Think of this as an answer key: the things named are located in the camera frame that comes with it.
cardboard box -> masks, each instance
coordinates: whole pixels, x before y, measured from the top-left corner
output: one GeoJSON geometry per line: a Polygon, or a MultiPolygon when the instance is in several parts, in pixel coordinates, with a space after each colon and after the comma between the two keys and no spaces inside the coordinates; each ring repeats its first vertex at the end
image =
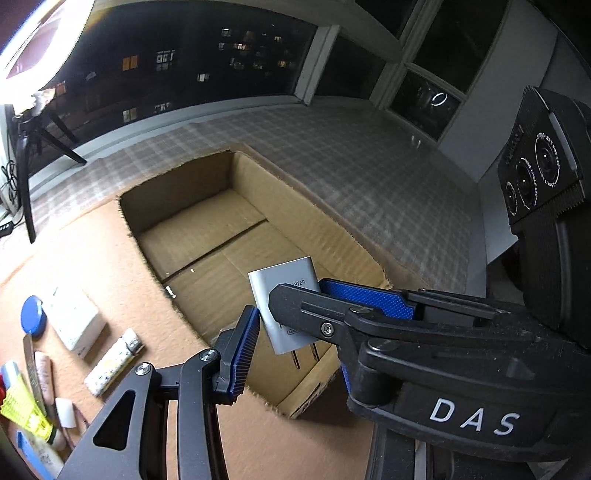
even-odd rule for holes
{"type": "MultiPolygon", "coordinates": [[[[252,151],[191,160],[124,193],[121,210],[154,275],[193,329],[212,344],[254,304],[248,273],[310,255],[318,278],[387,288],[382,267],[339,223],[274,176],[252,151]]],[[[275,355],[261,327],[248,386],[299,415],[339,369],[318,341],[275,355]]]]}

camera lens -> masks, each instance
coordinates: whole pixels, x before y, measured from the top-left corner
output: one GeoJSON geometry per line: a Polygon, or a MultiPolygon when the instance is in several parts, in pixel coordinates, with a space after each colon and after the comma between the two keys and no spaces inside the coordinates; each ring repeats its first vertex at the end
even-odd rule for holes
{"type": "Polygon", "coordinates": [[[523,204],[531,209],[538,199],[538,191],[530,163],[524,158],[517,164],[517,189],[523,204]]]}
{"type": "Polygon", "coordinates": [[[544,133],[539,133],[535,139],[535,159],[546,185],[554,187],[560,173],[560,162],[554,142],[544,133]]]}
{"type": "Polygon", "coordinates": [[[515,215],[517,213],[517,195],[515,194],[515,189],[511,183],[507,183],[507,186],[505,187],[505,198],[511,215],[515,215]]]}

tripod stand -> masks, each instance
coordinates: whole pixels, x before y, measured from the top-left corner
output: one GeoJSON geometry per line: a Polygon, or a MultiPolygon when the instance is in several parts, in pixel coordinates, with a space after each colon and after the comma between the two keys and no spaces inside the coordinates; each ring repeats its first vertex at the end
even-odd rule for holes
{"type": "Polygon", "coordinates": [[[18,198],[22,206],[23,217],[27,226],[29,241],[33,243],[37,238],[31,210],[31,196],[29,191],[29,156],[31,151],[30,140],[34,139],[37,144],[37,154],[41,154],[41,139],[46,140],[50,145],[56,147],[64,155],[71,158],[80,165],[86,165],[86,160],[69,148],[66,144],[55,138],[43,127],[43,115],[47,115],[57,127],[64,132],[66,137],[73,143],[78,143],[76,136],[68,129],[62,119],[52,109],[43,109],[38,115],[32,113],[32,109],[15,115],[12,119],[17,125],[17,186],[18,198]]]}

das logo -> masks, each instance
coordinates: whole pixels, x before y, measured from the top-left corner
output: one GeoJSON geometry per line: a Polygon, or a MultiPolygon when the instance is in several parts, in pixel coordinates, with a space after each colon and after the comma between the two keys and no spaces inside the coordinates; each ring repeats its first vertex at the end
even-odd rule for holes
{"type": "MultiPolygon", "coordinates": [[[[437,403],[435,403],[435,408],[431,412],[431,416],[429,420],[437,421],[440,423],[445,423],[449,421],[456,409],[456,404],[451,400],[446,398],[439,398],[437,403]]],[[[465,429],[467,427],[474,428],[477,432],[482,430],[482,420],[484,418],[484,407],[479,408],[476,410],[462,425],[460,425],[461,429],[465,429]]],[[[505,436],[509,435],[513,428],[515,427],[511,421],[517,420],[520,417],[518,413],[511,412],[506,414],[500,422],[499,428],[495,429],[493,433],[498,436],[505,436]]]]}

white box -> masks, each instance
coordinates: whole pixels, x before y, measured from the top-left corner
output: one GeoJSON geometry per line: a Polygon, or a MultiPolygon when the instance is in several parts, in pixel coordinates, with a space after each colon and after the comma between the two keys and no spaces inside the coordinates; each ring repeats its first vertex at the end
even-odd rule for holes
{"type": "Polygon", "coordinates": [[[66,348],[84,358],[96,342],[105,321],[99,309],[79,287],[57,287],[43,302],[47,319],[66,348]]]}

